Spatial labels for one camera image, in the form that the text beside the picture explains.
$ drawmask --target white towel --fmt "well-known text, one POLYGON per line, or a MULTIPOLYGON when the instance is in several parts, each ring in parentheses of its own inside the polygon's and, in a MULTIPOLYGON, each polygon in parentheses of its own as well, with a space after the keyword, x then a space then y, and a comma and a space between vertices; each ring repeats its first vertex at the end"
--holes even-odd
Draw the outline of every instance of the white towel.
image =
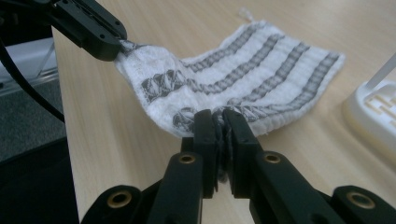
POLYGON ((115 64, 148 115, 176 136, 192 136, 193 115, 240 112, 257 136, 314 106, 345 56, 306 45, 266 21, 242 25, 217 49, 179 59, 169 50, 121 41, 115 64))

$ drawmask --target black cable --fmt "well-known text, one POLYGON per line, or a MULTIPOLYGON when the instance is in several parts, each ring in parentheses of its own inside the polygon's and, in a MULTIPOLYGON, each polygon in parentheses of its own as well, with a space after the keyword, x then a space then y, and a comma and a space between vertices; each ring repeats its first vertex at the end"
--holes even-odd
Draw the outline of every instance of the black cable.
POLYGON ((11 74, 12 78, 21 86, 21 88, 26 91, 36 102, 43 106, 47 111, 49 111, 53 116, 64 123, 64 115, 59 112, 55 107, 53 107, 46 99, 44 99, 24 78, 21 71, 18 69, 17 65, 12 61, 8 54, 6 46, 0 37, 0 61, 7 71, 11 74))

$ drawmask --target gray floor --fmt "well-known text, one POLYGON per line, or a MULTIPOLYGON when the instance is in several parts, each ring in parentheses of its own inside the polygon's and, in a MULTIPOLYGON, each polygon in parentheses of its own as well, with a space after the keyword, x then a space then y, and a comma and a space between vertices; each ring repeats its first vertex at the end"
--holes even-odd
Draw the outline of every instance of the gray floor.
MULTIPOLYGON (((35 89, 62 111, 59 80, 35 89)), ((64 124, 24 91, 0 97, 0 161, 66 136, 64 124)))

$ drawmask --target striped towel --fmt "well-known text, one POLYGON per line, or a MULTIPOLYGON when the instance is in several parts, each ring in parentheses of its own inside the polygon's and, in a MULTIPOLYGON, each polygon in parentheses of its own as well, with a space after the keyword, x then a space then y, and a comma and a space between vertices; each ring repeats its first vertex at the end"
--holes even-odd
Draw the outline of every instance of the striped towel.
POLYGON ((165 48, 122 40, 115 64, 148 115, 176 136, 192 136, 193 115, 225 108, 269 133, 313 107, 345 56, 306 45, 266 21, 242 25, 217 49, 179 59, 165 48))

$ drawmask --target table surface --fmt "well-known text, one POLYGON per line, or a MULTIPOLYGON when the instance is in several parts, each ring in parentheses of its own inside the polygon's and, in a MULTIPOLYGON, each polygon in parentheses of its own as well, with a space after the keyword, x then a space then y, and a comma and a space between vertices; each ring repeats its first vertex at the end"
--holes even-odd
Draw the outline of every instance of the table surface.
MULTIPOLYGON (((358 137, 341 105, 396 51, 394 0, 120 0, 98 1, 122 21, 128 39, 168 48, 179 58, 216 48, 248 21, 267 20, 310 45, 341 51, 346 62, 318 103, 301 119, 259 137, 284 154, 310 184, 327 194, 338 186, 371 190, 396 206, 396 166, 358 137)), ((112 62, 95 60, 54 32, 78 213, 83 218, 104 190, 144 189, 161 179, 181 139, 146 115, 112 62)), ((203 223, 253 223, 248 200, 220 185, 204 200, 203 223)))

